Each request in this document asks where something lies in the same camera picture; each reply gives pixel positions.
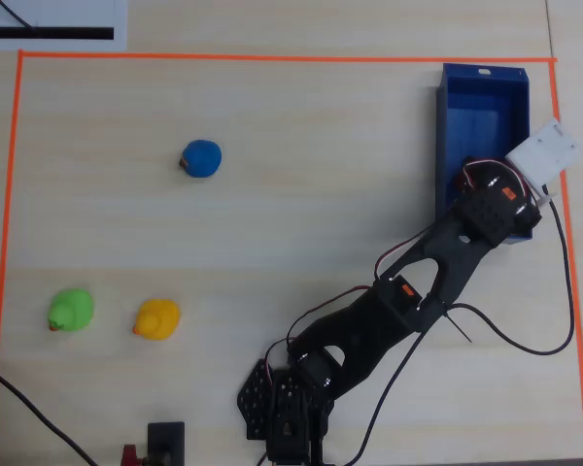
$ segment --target blue box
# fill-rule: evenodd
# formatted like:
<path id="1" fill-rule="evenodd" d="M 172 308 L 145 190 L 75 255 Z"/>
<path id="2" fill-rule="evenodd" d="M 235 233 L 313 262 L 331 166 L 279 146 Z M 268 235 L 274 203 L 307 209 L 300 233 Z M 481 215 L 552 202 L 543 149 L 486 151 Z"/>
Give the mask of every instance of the blue box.
<path id="1" fill-rule="evenodd" d="M 466 158 L 503 159 L 529 138 L 529 78 L 523 68 L 443 64 L 436 90 L 436 217 L 460 195 Z M 506 243 L 530 239 L 510 237 Z"/>

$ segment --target green rubber duck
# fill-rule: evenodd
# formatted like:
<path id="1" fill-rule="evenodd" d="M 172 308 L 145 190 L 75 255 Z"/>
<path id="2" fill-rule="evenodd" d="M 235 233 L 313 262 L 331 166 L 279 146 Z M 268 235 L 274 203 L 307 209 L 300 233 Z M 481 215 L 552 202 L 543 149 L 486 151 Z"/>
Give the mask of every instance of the green rubber duck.
<path id="1" fill-rule="evenodd" d="M 93 318 L 93 298 L 83 288 L 67 288 L 55 294 L 48 311 L 52 332 L 75 332 L 85 328 Z"/>

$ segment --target orange line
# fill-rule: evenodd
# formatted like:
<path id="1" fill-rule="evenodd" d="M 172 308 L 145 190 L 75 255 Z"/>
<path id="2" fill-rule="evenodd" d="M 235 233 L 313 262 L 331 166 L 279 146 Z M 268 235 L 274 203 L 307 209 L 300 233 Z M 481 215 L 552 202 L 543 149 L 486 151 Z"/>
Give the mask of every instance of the orange line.
<path id="1" fill-rule="evenodd" d="M 553 102 L 553 114 L 560 119 L 560 106 L 557 96 L 557 79 L 555 77 L 555 63 L 549 61 L 548 74 L 551 82 L 551 97 Z M 570 276 L 572 284 L 572 299 L 574 301 L 574 326 L 576 330 L 576 352 L 579 360 L 579 380 L 581 383 L 581 407 L 583 410 L 583 324 L 581 320 L 581 306 L 579 301 L 579 285 L 576 276 L 576 258 L 574 254 L 574 241 L 572 236 L 572 222 L 570 220 L 570 203 L 567 191 L 566 171 L 560 175 L 562 181 L 562 201 L 564 204 L 564 220 L 566 223 L 566 242 L 569 257 Z"/>
<path id="2" fill-rule="evenodd" d="M 19 95 L 21 92 L 21 69 L 23 52 L 17 53 L 16 86 L 11 113 L 11 140 L 9 141 L 9 162 L 7 164 L 7 185 L 4 195 L 4 214 L 2 216 L 2 246 L 0 248 L 0 330 L 2 327 L 2 305 L 4 303 L 4 284 L 7 274 L 7 250 L 9 249 L 9 218 L 11 216 L 11 191 L 13 187 L 13 164 L 16 158 L 17 115 L 19 113 Z"/>
<path id="3" fill-rule="evenodd" d="M 462 56 L 285 56 L 217 53 L 104 53 L 71 51 L 25 51 L 37 58 L 148 58 L 167 60 L 292 61 L 320 63 L 551 63 L 554 57 L 462 57 Z"/>

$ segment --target yellow rubber duck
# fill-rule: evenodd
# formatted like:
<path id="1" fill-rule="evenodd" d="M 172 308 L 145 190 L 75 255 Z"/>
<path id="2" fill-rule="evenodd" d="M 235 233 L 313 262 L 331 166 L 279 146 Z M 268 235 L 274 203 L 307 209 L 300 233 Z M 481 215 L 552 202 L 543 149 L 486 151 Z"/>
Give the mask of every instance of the yellow rubber duck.
<path id="1" fill-rule="evenodd" d="M 168 299 L 150 299 L 140 307 L 133 332 L 149 340 L 166 340 L 179 323 L 179 306 Z"/>

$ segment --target blue ball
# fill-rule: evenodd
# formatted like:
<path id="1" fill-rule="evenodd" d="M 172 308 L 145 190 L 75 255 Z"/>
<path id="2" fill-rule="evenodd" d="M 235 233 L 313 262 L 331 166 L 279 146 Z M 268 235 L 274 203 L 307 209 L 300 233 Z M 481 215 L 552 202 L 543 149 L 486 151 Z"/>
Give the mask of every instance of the blue ball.
<path id="1" fill-rule="evenodd" d="M 186 163 L 180 163 L 180 165 L 191 177 L 207 178 L 214 175 L 221 166 L 223 153 L 218 144 L 198 139 L 188 144 L 184 149 L 182 159 L 182 162 Z"/>

